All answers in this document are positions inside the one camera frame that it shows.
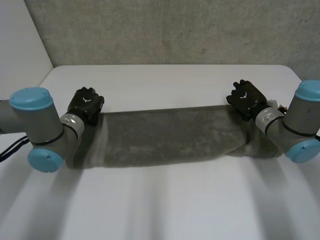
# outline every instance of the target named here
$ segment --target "white table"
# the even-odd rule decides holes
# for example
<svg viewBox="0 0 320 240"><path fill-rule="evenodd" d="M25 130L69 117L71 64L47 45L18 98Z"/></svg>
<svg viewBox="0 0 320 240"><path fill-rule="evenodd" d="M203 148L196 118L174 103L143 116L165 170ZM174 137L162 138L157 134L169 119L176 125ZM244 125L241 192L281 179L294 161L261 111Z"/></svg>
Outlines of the white table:
<svg viewBox="0 0 320 240"><path fill-rule="evenodd" d="M104 112L118 112L225 104L232 83L240 79L252 81L285 106L300 83L292 70L280 65L111 65L60 66L41 87L50 91L62 115L83 86L104 96ZM0 136L2 149L22 135ZM284 156L224 156L50 174L29 167L30 148L0 164L1 240L320 236L320 157L298 165Z"/></svg>

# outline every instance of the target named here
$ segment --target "robotic arm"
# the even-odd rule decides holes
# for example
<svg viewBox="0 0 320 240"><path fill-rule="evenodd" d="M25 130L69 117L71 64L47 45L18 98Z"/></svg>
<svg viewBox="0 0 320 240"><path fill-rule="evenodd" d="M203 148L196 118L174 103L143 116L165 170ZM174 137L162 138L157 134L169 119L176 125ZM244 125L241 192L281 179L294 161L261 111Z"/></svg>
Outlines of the robotic arm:
<svg viewBox="0 0 320 240"><path fill-rule="evenodd" d="M52 173L64 163L87 125L98 123L104 98L93 88L79 89L67 113L59 118L54 101L45 88L25 88L0 101L0 134L25 132L33 149L30 165Z"/></svg>
<svg viewBox="0 0 320 240"><path fill-rule="evenodd" d="M320 153L315 138L320 128L320 81L302 82L287 113L267 104L266 97L249 81L233 84L226 99L244 121L256 126L294 163L304 163Z"/></svg>

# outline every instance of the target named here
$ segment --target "towel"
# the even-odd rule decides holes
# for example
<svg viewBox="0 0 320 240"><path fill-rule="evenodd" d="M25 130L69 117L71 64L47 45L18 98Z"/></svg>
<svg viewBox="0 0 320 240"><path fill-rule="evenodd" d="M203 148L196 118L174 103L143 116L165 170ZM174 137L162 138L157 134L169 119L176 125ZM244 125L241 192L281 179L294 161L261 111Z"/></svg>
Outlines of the towel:
<svg viewBox="0 0 320 240"><path fill-rule="evenodd" d="M282 152L231 105L100 113L66 159L71 169L181 164Z"/></svg>

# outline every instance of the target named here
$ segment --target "cable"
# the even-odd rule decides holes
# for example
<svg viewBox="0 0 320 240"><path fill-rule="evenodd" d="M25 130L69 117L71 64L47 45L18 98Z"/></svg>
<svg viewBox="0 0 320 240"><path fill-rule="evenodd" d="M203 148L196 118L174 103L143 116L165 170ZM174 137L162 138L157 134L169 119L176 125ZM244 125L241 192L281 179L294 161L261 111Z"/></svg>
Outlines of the cable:
<svg viewBox="0 0 320 240"><path fill-rule="evenodd" d="M17 152L23 145L25 145L25 144L27 144L29 142L30 141L29 141L27 136L21 137L20 139L15 141L6 150L4 150L2 153L0 153L0 163L3 162L4 160L6 160L7 158L9 158L12 154Z"/></svg>
<svg viewBox="0 0 320 240"><path fill-rule="evenodd" d="M26 139L27 136L23 136L19 138L17 141L12 143L6 150L4 150L2 153L0 153L0 157L2 157L6 152L8 152L11 148L13 148L17 143L21 142L22 140Z"/></svg>

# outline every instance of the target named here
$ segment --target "concrete wall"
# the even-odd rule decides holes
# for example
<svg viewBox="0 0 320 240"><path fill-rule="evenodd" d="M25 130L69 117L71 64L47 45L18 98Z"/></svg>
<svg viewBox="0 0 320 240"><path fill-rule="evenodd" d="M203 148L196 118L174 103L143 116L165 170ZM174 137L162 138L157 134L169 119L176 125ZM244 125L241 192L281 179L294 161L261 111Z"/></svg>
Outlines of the concrete wall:
<svg viewBox="0 0 320 240"><path fill-rule="evenodd" d="M320 79L319 0L25 0L54 66L280 64Z"/></svg>
<svg viewBox="0 0 320 240"><path fill-rule="evenodd" d="M23 0L0 0L0 100L39 86L53 69Z"/></svg>

